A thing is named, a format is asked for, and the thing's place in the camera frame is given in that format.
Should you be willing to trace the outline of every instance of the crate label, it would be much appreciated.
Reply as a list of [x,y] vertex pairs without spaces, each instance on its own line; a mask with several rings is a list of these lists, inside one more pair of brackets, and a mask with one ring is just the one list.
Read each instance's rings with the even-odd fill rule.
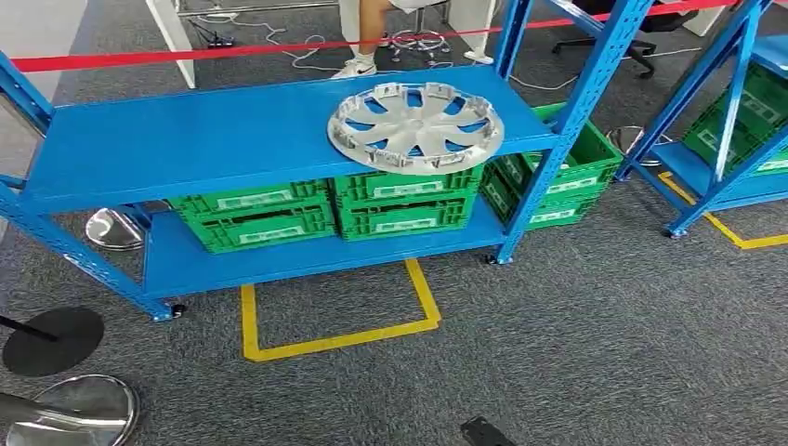
[[522,172],[520,172],[514,161],[512,161],[511,156],[504,157],[504,165],[506,166],[506,169],[508,169],[509,175],[512,176],[512,179],[514,179],[517,184],[522,183]]
[[[540,163],[537,161],[536,163],[534,163],[534,164],[533,164],[533,168],[535,169],[536,167],[539,167],[539,164],[540,164]],[[568,164],[562,164],[562,165],[561,165],[561,170],[566,170],[566,169],[568,169],[568,168],[569,168],[569,165],[568,165]]]
[[547,189],[547,193],[559,193],[565,192],[567,190],[582,189],[589,186],[594,186],[595,184],[597,184],[597,177],[578,179],[577,181],[550,186]]
[[509,208],[509,205],[506,203],[506,200],[504,200],[504,197],[502,197],[501,194],[498,193],[498,189],[496,189],[492,183],[487,183],[484,189],[489,194],[489,198],[492,199],[495,202],[495,204],[498,204],[498,207],[500,207],[501,209]]
[[568,211],[553,212],[550,214],[541,214],[540,216],[531,217],[531,223],[544,223],[552,220],[562,220],[574,216],[577,209],[570,209]]
[[289,202],[293,194],[289,190],[276,190],[274,192],[256,193],[242,197],[222,198],[217,200],[219,209],[235,209],[236,207],[254,206],[257,204],[271,204]]
[[779,112],[761,102],[760,99],[747,90],[742,92],[742,105],[769,124],[776,124],[782,119],[782,115]]
[[[716,135],[711,132],[709,129],[704,129],[701,133],[698,134],[698,139],[700,139],[703,144],[709,146],[713,151],[717,151],[717,143],[719,139],[717,139]],[[736,151],[733,149],[733,144],[731,143],[728,146],[728,159],[725,161],[730,161],[730,158],[736,156]]]
[[788,167],[788,160],[767,161],[761,164],[760,167],[758,167],[758,172],[763,172],[765,170],[782,169],[784,167]]
[[400,197],[417,193],[430,193],[443,190],[442,181],[429,181],[428,183],[405,184],[402,186],[385,186],[374,188],[372,195],[375,198]]
[[254,232],[251,234],[241,234],[238,238],[241,244],[266,242],[268,240],[283,239],[285,237],[295,237],[304,235],[303,226],[293,226],[292,228],[282,228],[281,230],[267,230],[265,232]]
[[419,220],[396,221],[393,223],[378,223],[375,232],[395,232],[398,230],[422,230],[438,226],[437,218],[421,218]]

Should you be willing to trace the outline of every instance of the red rope barrier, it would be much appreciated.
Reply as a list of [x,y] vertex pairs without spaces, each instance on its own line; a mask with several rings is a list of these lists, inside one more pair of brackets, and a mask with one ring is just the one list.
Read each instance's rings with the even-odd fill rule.
[[[676,12],[707,9],[710,7],[726,7],[737,3],[737,0],[688,0],[683,2],[657,5],[649,9],[650,16],[673,14]],[[594,19],[604,21],[610,14],[592,16]],[[545,20],[526,24],[527,29],[552,28],[572,25],[569,19]],[[466,34],[499,33],[501,27],[483,30],[470,30],[443,33],[445,37],[457,37]],[[251,56],[255,54],[277,53],[282,51],[306,51],[315,48],[337,48],[357,44],[384,43],[381,41],[359,42],[325,42],[320,44],[293,44],[293,45],[249,45],[232,48],[196,49],[192,51],[149,51],[135,53],[91,54],[56,56],[48,58],[18,58],[12,61],[22,72],[53,72],[60,70],[85,70],[96,68],[118,67],[124,65],[139,65],[145,63],[173,62],[176,60],[219,59],[238,56]]]

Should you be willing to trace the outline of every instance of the person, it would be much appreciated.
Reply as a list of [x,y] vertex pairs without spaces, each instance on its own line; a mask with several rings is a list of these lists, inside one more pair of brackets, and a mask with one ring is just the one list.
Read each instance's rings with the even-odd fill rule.
[[386,13],[401,9],[410,14],[420,7],[435,5],[442,0],[359,0],[359,31],[362,42],[356,57],[345,62],[345,68],[332,76],[335,79],[370,76],[377,74],[374,52],[380,46],[377,42],[386,34]]

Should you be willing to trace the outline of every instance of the black stanchion base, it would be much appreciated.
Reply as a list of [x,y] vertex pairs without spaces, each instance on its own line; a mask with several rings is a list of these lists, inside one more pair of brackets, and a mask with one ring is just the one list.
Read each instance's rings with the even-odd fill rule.
[[104,322],[87,308],[58,308],[27,321],[27,324],[58,338],[47,341],[16,331],[3,348],[3,364],[13,374],[49,376],[71,369],[99,346]]

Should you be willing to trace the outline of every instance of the person's leg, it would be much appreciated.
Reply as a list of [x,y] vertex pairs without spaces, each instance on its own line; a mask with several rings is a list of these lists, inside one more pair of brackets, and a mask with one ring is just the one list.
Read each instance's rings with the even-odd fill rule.
[[[362,41],[378,41],[386,33],[386,13],[394,6],[389,0],[359,0],[359,25]],[[373,54],[378,43],[360,44],[359,53]]]
[[393,9],[389,0],[359,0],[359,31],[362,42],[375,42],[359,45],[359,54],[345,62],[345,68],[335,74],[335,79],[366,76],[377,73],[374,65],[376,41],[386,32],[386,13]]

